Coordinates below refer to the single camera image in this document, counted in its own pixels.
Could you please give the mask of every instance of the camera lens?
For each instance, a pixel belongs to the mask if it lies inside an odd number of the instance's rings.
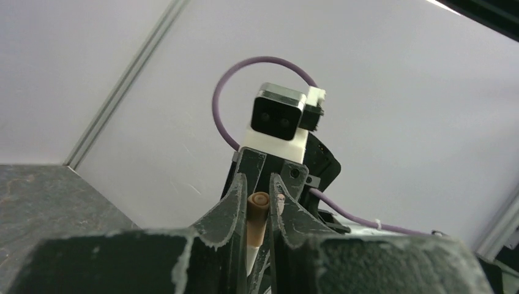
[[[290,126],[290,122],[288,121],[288,119],[286,119],[286,118],[281,119],[281,126],[282,127],[289,127]]]
[[[268,113],[264,112],[264,113],[261,114],[261,120],[262,121],[268,122],[270,119],[271,119],[271,116]]]

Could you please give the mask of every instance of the camera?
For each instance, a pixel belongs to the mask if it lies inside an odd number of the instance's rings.
[[[254,100],[250,127],[256,132],[290,141],[303,117],[307,96],[271,83],[261,85]]]

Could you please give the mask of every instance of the dark gray surface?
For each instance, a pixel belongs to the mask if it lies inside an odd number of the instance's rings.
[[[68,167],[0,165],[0,294],[43,238],[137,226]]]

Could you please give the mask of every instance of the black plastic part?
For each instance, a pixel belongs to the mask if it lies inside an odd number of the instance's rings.
[[[254,100],[250,127],[259,133],[290,141],[296,134],[302,115],[302,110],[294,105],[257,97]]]
[[[438,0],[445,6],[519,41],[519,2],[517,0]]]
[[[488,262],[481,257],[477,257],[477,261],[481,265],[485,276],[487,277],[488,283],[492,287],[492,290],[495,294],[503,294],[503,280],[502,280],[502,270],[499,266],[493,264],[492,262]]]
[[[331,214],[329,211],[319,209],[319,220],[323,222],[327,227],[331,228],[332,230],[336,231],[339,234],[348,234],[351,233],[351,228],[346,227],[339,223],[334,218],[334,215]]]
[[[321,179],[318,190],[324,191],[340,174],[341,165],[330,150],[312,133],[308,134],[307,149],[303,164],[308,167],[311,175]],[[309,191],[303,190],[300,204],[314,217],[318,217],[319,198]]]
[[[324,110],[320,106],[305,105],[299,127],[310,132],[315,131],[322,115],[324,115]]]
[[[501,251],[499,251],[496,259],[519,273],[519,246],[515,249],[504,246]]]

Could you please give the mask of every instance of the cylindrical object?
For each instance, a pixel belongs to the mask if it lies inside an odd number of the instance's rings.
[[[247,275],[252,272],[252,266],[263,244],[269,212],[269,194],[257,192],[247,199]]]

